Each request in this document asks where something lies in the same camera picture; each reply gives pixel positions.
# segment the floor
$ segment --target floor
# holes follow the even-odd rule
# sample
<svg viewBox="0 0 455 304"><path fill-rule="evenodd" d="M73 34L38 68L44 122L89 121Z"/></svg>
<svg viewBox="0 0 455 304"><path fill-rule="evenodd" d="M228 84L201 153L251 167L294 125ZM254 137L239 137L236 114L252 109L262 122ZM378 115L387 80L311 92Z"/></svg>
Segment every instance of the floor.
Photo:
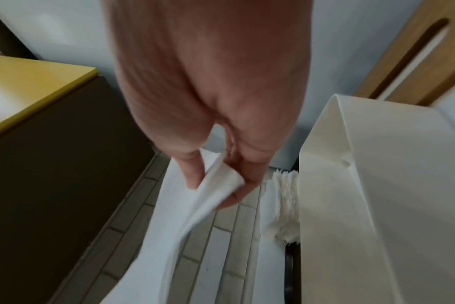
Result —
<svg viewBox="0 0 455 304"><path fill-rule="evenodd" d="M51 304L99 304L137 257L170 162L156 152ZM211 214L181 245L168 304L250 304L258 259L264 183L241 204Z"/></svg>

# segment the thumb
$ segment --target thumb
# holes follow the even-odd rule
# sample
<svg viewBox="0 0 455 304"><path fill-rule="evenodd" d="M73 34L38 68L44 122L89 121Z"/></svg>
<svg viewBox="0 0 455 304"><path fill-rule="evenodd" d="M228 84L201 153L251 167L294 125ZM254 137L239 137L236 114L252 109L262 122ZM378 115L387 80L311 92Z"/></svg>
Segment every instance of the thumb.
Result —
<svg viewBox="0 0 455 304"><path fill-rule="evenodd" d="M179 164L186 179L189 189L197 189L206 175L203 157L199 150L181 155L174 155L173 158Z"/></svg>

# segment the hand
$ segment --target hand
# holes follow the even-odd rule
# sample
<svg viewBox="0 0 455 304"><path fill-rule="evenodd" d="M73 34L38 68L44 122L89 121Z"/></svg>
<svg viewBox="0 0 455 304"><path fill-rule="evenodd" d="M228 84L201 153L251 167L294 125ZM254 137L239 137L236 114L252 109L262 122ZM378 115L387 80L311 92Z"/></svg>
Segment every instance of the hand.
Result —
<svg viewBox="0 0 455 304"><path fill-rule="evenodd" d="M144 133L180 165L189 188L205 176L199 149L226 129L225 162L263 181L294 129L311 58L310 1L105 0L117 78Z"/></svg>

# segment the white paper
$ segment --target white paper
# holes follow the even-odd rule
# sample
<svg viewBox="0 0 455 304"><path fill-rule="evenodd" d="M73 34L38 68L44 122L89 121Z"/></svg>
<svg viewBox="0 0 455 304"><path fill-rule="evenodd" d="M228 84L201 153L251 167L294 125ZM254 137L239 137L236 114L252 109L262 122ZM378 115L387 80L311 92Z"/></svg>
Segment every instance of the white paper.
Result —
<svg viewBox="0 0 455 304"><path fill-rule="evenodd" d="M206 177L197 190L188 189L175 161L169 164L139 256L103 304L165 304L181 240L244 185L222 154L201 154Z"/></svg>

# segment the yellow edge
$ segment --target yellow edge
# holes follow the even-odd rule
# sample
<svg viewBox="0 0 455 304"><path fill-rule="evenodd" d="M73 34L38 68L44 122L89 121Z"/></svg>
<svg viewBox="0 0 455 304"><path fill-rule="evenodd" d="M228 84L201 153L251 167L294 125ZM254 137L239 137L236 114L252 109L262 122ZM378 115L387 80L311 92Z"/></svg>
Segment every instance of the yellow edge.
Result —
<svg viewBox="0 0 455 304"><path fill-rule="evenodd" d="M8 129L19 124L20 122L26 120L32 114L39 112L40 110L44 109L48 105L54 103L60 97L67 95L73 89L88 82L92 78L96 77L98 74L99 74L99 71L97 69L93 69L92 71L87 72L86 74L82 75L81 77L77 78L76 80L68 83L67 85L60 88L59 90L54 91L51 94L40 99L39 101L33 103L32 105L28 106L24 110L19 111L18 113L12 115L11 117L1 121L0 122L0 134L4 133Z"/></svg>

